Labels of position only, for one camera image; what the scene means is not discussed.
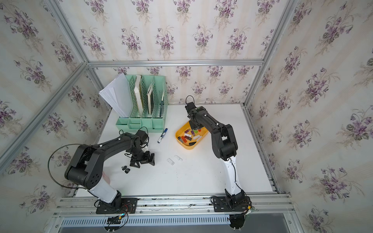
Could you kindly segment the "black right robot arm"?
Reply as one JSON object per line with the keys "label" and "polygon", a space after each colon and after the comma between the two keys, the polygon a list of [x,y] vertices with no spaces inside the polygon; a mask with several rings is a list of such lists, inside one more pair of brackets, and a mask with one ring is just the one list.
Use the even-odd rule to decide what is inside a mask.
{"label": "black right robot arm", "polygon": [[233,127],[230,124],[218,122],[204,107],[196,107],[193,102],[187,103],[185,109],[192,130],[206,128],[209,131],[212,150],[215,156],[224,164],[226,173],[225,199],[227,205],[233,209],[243,204],[246,202],[246,193],[241,188],[236,169],[238,144]]}

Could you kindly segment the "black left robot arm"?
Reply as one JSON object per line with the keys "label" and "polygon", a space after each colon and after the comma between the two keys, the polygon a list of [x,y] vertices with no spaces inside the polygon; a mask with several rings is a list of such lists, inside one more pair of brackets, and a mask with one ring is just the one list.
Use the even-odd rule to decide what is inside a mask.
{"label": "black left robot arm", "polygon": [[117,138],[101,144],[81,144],[67,166],[64,177],[88,190],[99,201],[118,209],[121,205],[121,193],[104,178],[105,162],[125,152],[130,156],[132,168],[139,169],[142,164],[154,166],[154,153],[146,149],[148,143],[148,133],[138,130],[135,134],[122,133]]}

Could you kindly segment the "yellow plastic storage box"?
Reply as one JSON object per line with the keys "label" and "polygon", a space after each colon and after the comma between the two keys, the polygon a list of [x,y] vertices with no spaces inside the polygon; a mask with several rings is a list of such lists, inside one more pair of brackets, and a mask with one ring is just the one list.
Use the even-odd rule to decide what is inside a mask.
{"label": "yellow plastic storage box", "polygon": [[[182,146],[184,147],[185,149],[187,150],[192,150],[193,148],[195,148],[204,138],[206,135],[208,135],[209,131],[203,127],[202,129],[199,129],[199,130],[193,130],[195,135],[200,135],[201,137],[197,140],[193,140],[193,137],[195,135],[192,135],[190,133],[191,131],[191,127],[190,127],[190,124],[189,122],[187,122],[186,124],[184,124],[179,130],[176,131],[175,133],[175,138],[177,140],[177,142]],[[192,135],[192,137],[187,137],[185,136],[185,134],[189,134],[189,135]],[[184,136],[187,140],[188,140],[188,143],[184,144],[184,143],[181,143],[178,138],[181,138],[181,136]],[[193,146],[189,146],[188,144],[190,142],[196,142],[196,144],[194,144]]]}

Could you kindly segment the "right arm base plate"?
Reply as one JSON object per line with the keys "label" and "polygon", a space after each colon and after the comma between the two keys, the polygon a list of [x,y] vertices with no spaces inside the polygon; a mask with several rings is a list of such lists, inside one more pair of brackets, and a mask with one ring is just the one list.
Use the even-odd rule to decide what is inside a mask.
{"label": "right arm base plate", "polygon": [[252,209],[252,202],[248,196],[237,198],[231,196],[211,196],[210,202],[213,205],[213,210],[216,213],[222,212],[238,212],[247,213]]}

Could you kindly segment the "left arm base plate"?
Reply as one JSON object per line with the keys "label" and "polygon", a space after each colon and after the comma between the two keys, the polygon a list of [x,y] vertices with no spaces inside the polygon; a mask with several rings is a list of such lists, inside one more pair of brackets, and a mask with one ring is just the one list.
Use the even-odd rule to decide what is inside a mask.
{"label": "left arm base plate", "polygon": [[137,198],[121,198],[114,200],[112,203],[105,203],[103,201],[99,201],[95,204],[96,207],[96,214],[104,215],[104,214],[134,214],[136,211]]}

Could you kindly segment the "small black usb pair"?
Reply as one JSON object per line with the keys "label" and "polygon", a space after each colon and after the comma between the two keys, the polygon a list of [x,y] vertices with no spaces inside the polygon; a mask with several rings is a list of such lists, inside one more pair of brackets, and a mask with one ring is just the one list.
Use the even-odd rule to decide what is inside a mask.
{"label": "small black usb pair", "polygon": [[130,169],[127,166],[121,167],[122,171],[124,171],[126,174],[130,172]]}

